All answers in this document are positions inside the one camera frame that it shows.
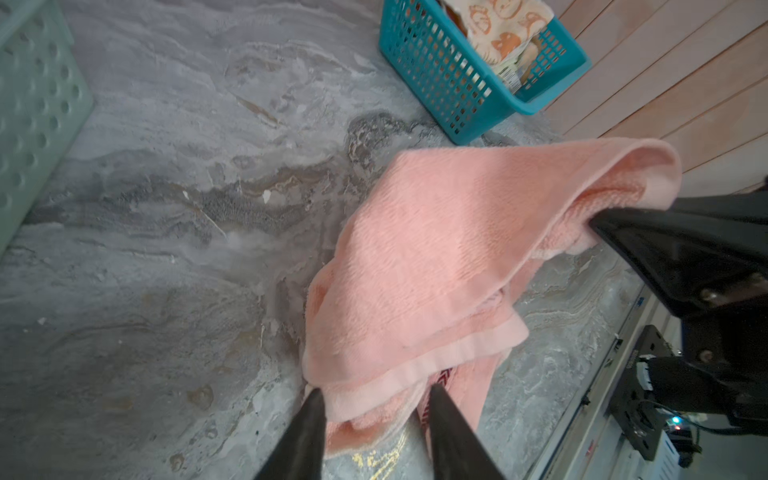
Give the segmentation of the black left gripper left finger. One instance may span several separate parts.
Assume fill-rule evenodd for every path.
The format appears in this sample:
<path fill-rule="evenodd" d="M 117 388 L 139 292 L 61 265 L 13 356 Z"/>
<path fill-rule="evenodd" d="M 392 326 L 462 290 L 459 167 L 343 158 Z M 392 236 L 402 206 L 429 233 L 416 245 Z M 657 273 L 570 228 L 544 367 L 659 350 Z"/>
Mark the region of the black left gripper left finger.
<path fill-rule="evenodd" d="M 254 479 L 320 479 L 326 426 L 324 396 L 313 389 Z"/>

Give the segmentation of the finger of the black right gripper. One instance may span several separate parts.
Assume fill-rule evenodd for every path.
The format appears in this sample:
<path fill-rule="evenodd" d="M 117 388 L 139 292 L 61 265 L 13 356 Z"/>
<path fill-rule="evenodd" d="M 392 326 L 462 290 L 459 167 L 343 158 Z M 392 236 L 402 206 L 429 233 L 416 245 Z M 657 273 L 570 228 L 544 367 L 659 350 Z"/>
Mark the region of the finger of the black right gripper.
<path fill-rule="evenodd" d="M 615 208 L 589 226 L 678 318 L 726 304 L 767 277 L 765 206 Z"/>

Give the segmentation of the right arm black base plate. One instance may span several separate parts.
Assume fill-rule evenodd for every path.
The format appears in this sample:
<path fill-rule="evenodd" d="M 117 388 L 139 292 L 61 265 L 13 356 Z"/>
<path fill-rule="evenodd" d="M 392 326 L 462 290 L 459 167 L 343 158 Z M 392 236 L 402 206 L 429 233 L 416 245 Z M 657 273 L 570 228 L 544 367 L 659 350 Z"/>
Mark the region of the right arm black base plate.
<path fill-rule="evenodd" d="M 644 460 L 651 461 L 656 456 L 666 420 L 653 406 L 648 360 L 670 357 L 672 351 L 659 330 L 646 325 L 629 353 L 609 401 L 609 412 L 629 444 Z"/>

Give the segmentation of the pink orange patterned towel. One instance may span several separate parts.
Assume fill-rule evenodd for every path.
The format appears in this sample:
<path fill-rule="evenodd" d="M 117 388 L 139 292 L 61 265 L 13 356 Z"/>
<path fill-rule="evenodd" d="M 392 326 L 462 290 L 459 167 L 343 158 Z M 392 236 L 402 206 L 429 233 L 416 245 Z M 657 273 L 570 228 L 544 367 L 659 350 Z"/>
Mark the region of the pink orange patterned towel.
<path fill-rule="evenodd" d="M 531 75 L 543 50 L 538 35 L 555 18 L 540 0 L 446 0 L 444 13 L 511 93 Z"/>

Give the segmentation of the teal plastic basket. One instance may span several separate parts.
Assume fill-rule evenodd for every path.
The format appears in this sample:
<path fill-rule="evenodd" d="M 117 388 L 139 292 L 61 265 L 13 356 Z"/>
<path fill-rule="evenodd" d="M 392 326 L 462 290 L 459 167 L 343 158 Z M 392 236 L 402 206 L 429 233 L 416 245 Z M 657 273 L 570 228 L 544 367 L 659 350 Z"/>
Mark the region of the teal plastic basket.
<path fill-rule="evenodd" d="M 558 19 L 538 38 L 543 51 L 515 93 L 436 1 L 384 1 L 379 49 L 448 138 L 467 145 L 515 113 L 539 112 L 591 68 Z"/>

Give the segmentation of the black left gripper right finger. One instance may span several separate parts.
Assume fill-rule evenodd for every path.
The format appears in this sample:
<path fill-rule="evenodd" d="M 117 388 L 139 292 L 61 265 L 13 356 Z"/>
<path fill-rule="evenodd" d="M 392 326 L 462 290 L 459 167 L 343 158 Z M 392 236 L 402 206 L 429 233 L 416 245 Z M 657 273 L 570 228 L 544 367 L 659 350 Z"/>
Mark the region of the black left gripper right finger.
<path fill-rule="evenodd" d="M 429 392 L 428 429 L 435 480 L 504 479 L 448 392 L 438 383 Z"/>

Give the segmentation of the plain pink towel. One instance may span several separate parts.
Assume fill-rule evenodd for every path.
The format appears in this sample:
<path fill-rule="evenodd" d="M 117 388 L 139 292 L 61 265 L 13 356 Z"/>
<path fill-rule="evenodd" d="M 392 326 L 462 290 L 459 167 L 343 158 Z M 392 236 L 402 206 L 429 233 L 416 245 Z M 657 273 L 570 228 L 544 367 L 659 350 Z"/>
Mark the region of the plain pink towel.
<path fill-rule="evenodd" d="M 436 383 L 476 428 L 542 264 L 594 246 L 600 211 L 669 208 L 681 180 L 657 139 L 398 154 L 308 290 L 302 372 L 324 395 L 326 456 L 427 422 Z"/>

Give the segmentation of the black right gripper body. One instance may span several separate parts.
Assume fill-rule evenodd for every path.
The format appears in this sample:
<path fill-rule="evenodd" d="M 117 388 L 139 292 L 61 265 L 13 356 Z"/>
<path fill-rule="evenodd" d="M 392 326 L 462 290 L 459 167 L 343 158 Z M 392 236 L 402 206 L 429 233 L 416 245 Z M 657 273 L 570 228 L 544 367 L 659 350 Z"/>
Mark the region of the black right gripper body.
<path fill-rule="evenodd" d="M 695 409 L 731 420 L 767 418 L 767 297 L 710 307 L 681 320 Z"/>

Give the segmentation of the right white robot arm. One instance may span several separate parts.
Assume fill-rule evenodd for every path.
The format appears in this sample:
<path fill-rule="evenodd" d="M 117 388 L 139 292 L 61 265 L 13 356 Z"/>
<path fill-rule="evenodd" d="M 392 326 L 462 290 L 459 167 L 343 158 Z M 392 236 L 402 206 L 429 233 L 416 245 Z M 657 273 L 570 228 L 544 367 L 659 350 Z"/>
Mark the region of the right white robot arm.
<path fill-rule="evenodd" d="M 766 215 L 688 199 L 667 211 L 604 210 L 589 225 L 681 322 L 681 355 L 647 362 L 654 403 L 766 435 Z"/>

